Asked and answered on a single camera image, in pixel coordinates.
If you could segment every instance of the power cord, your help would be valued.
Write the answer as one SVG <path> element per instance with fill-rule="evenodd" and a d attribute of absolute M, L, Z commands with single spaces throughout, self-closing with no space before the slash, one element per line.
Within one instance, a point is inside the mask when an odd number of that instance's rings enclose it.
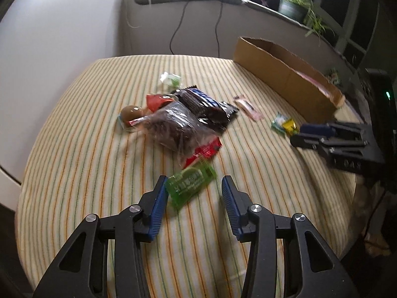
<path fill-rule="evenodd" d="M 364 240 L 365 240 L 365 238 L 367 237 L 368 231 L 369 231 L 369 229 L 370 229 L 371 219 L 372 219 L 372 217 L 374 216 L 375 211 L 378 209 L 378 206 L 379 206 L 380 203 L 382 202 L 382 200 L 383 200 L 383 198 L 384 198 L 385 195 L 386 195 L 386 188 L 385 188 L 385 190 L 383 191 L 382 195 L 380 196 L 378 202 L 376 203 L 376 205 L 375 205 L 374 209 L 372 210 L 372 213 L 371 213 L 371 215 L 370 215 L 370 217 L 369 217 L 369 219 L 368 219 L 367 226 L 366 226 L 365 232 L 364 232 Z"/>
<path fill-rule="evenodd" d="M 218 25 L 219 25 L 219 22 L 221 21 L 222 11 L 223 11 L 223 0 L 221 0 L 221 8 L 219 10 L 219 17 L 218 17 L 218 21 L 216 22 L 216 25 L 215 25 L 215 38 L 216 38 L 216 44 L 218 45 L 218 58 L 220 58 L 220 48 L 219 48 L 219 39 L 218 39 Z"/>
<path fill-rule="evenodd" d="M 172 41 L 173 41 L 173 39 L 174 39 L 176 33 L 178 32 L 178 30 L 180 29 L 180 27 L 181 27 L 181 25 L 182 25 L 182 21 L 183 21 L 183 18 L 184 18 L 184 16 L 185 16 L 186 7 L 187 7 L 187 5 L 189 4 L 190 1 L 192 1 L 192 0 L 188 0 L 188 1 L 185 3 L 185 5 L 183 6 L 182 16 L 181 16 L 181 19 L 180 19 L 180 21 L 179 21 L 179 25 L 178 25 L 178 27 L 176 28 L 175 32 L 173 33 L 173 35 L 172 35 L 172 37 L 171 37 L 171 40 L 169 41 L 169 50 L 171 51 L 171 53 L 172 53 L 173 55 L 175 55 L 175 54 L 174 54 L 174 52 L 172 51 L 172 46 L 171 46 L 171 45 L 172 45 Z"/>

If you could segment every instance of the table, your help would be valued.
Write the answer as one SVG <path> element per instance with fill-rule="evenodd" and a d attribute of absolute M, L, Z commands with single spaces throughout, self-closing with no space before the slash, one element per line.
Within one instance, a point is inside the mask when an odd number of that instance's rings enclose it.
<path fill-rule="evenodd" d="M 146 277 L 155 297 L 240 297 L 249 244 L 233 236 L 220 182 L 237 187 L 275 214 L 302 212 L 334 252 L 348 246 L 355 177 L 330 170 L 314 151 L 292 148 L 270 129 L 277 112 L 303 118 L 266 84 L 227 59 L 184 55 L 140 55 L 101 59 L 64 93 L 42 128 L 29 157 L 17 211 L 17 245 L 23 268 L 36 287 L 49 263 L 89 213 L 118 214 L 152 190 L 158 176 L 179 171 L 176 155 L 141 133 L 117 123 L 126 105 L 143 106 L 159 92 L 164 71 L 197 84 L 219 101 L 245 94 L 264 114 L 244 113 L 223 134 L 213 161 L 218 178 L 174 213 L 168 206 L 157 239 L 143 247 Z M 358 121 L 348 106 L 336 117 Z M 109 245 L 108 291 L 115 297 Z M 278 246 L 277 295 L 283 291 L 283 254 Z"/>

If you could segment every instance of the brown egg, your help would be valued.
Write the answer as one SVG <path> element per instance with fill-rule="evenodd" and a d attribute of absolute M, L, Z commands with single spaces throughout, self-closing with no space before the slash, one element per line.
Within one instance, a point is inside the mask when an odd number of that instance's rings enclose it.
<path fill-rule="evenodd" d="M 129 105 L 120 112 L 121 121 L 128 126 L 128 122 L 144 116 L 142 109 L 139 106 Z"/>

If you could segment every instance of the black snack packet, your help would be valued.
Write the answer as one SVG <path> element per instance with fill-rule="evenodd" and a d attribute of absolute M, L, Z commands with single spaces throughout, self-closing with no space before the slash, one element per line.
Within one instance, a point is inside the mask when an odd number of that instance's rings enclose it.
<path fill-rule="evenodd" d="M 196 85 L 173 92 L 197 119 L 212 130 L 222 133 L 239 109 L 226 102 L 217 102 Z"/>

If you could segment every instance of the green snack packet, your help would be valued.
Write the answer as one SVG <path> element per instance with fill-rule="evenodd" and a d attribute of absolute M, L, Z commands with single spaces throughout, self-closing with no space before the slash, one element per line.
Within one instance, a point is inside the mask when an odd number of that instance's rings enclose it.
<path fill-rule="evenodd" d="M 165 189 L 171 196 L 172 205 L 179 210 L 186 202 L 214 178 L 216 172 L 204 158 L 200 157 L 195 163 L 181 172 L 168 178 Z"/>

